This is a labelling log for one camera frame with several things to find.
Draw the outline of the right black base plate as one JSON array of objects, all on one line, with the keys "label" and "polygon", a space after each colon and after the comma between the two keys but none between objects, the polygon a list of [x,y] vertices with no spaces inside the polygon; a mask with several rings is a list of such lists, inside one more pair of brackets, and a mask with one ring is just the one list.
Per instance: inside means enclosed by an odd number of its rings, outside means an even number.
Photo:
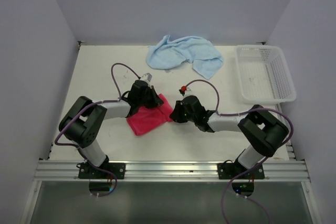
[{"label": "right black base plate", "polygon": [[[232,178],[245,172],[246,170],[247,169],[240,164],[232,163],[231,161],[217,163],[217,173],[219,179],[231,180]],[[265,179],[263,167],[254,169],[249,173],[245,173],[244,175],[239,176],[238,179]]]}]

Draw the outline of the aluminium mounting rail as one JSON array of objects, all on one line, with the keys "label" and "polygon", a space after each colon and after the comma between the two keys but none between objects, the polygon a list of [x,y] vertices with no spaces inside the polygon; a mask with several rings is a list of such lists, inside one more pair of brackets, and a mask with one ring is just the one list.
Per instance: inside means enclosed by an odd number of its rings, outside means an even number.
[{"label": "aluminium mounting rail", "polygon": [[[35,181],[90,181],[83,176],[80,161],[39,161],[34,174]],[[113,161],[114,172],[123,182],[227,182],[218,161],[214,162],[141,162]],[[304,161],[267,161],[241,177],[240,181],[308,182],[308,169]]]}]

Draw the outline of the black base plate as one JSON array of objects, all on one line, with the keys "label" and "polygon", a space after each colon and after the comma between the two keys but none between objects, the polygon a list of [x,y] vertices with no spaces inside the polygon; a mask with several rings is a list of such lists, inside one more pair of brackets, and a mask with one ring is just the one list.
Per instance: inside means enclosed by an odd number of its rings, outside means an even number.
[{"label": "black base plate", "polygon": [[126,164],[125,163],[104,163],[98,168],[93,168],[88,163],[79,163],[76,165],[79,169],[79,179],[108,179],[113,178],[111,173],[116,179],[124,179]]},{"label": "black base plate", "polygon": [[[246,170],[247,169],[240,164],[232,163],[231,161],[217,163],[217,173],[219,179],[231,180],[232,178],[245,172]],[[239,176],[238,179],[265,179],[263,167],[254,169],[249,173],[245,173],[244,175]]]}]

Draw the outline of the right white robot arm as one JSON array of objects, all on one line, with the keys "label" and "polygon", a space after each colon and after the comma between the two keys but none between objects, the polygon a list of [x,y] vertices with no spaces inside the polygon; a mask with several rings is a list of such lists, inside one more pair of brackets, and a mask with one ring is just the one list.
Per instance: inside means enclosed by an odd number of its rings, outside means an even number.
[{"label": "right white robot arm", "polygon": [[205,109],[194,95],[177,100],[170,119],[176,123],[193,122],[202,132],[241,132],[249,146],[233,163],[221,167],[240,178],[250,175],[262,159],[272,157],[289,135],[287,126],[261,105],[254,105],[246,113],[224,116]]}]

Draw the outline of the red towel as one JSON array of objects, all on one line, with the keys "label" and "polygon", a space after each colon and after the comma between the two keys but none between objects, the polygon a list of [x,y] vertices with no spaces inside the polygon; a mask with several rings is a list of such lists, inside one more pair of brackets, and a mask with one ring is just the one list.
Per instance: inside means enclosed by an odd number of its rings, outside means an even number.
[{"label": "red towel", "polygon": [[163,105],[152,109],[142,106],[135,115],[127,118],[127,123],[136,136],[142,136],[166,122],[172,122],[172,107],[163,94],[160,93],[159,98]]}]

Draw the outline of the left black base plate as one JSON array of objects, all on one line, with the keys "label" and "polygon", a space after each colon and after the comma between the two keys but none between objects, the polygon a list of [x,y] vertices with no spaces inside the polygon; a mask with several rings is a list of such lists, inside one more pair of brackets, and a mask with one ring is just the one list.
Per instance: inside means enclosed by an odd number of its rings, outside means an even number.
[{"label": "left black base plate", "polygon": [[126,164],[125,163],[104,163],[98,168],[93,168],[88,163],[79,163],[76,165],[79,169],[79,179],[108,179],[113,178],[111,173],[116,179],[124,179]]}]

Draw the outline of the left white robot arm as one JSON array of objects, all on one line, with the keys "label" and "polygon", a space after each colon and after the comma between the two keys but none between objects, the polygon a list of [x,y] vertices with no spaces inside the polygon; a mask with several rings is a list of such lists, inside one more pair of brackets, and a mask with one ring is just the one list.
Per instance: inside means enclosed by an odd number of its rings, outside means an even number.
[{"label": "left white robot arm", "polygon": [[117,100],[94,102],[86,96],[80,96],[61,120],[55,139],[58,146],[61,136],[71,141],[70,146],[91,165],[90,171],[97,178],[104,178],[109,172],[108,156],[101,149],[97,136],[102,122],[107,119],[129,118],[135,115],[141,107],[158,108],[164,101],[156,93],[154,86],[144,80],[136,80],[131,90],[125,92]]}]

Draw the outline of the white plastic basket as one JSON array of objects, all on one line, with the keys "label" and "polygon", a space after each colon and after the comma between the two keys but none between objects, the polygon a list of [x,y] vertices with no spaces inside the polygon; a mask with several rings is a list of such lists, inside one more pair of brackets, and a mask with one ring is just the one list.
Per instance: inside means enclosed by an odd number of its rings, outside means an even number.
[{"label": "white plastic basket", "polygon": [[241,98],[248,104],[293,102],[296,90],[282,50],[268,45],[238,45],[235,60]]}]

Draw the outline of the light blue towel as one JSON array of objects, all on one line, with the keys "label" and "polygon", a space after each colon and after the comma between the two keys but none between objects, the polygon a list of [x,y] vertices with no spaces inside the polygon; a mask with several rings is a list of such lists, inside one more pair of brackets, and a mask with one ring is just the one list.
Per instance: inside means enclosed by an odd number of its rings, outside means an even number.
[{"label": "light blue towel", "polygon": [[170,36],[165,35],[156,45],[149,47],[146,62],[152,69],[159,70],[170,70],[187,62],[209,80],[223,66],[224,58],[209,40],[202,37],[170,40]]}]

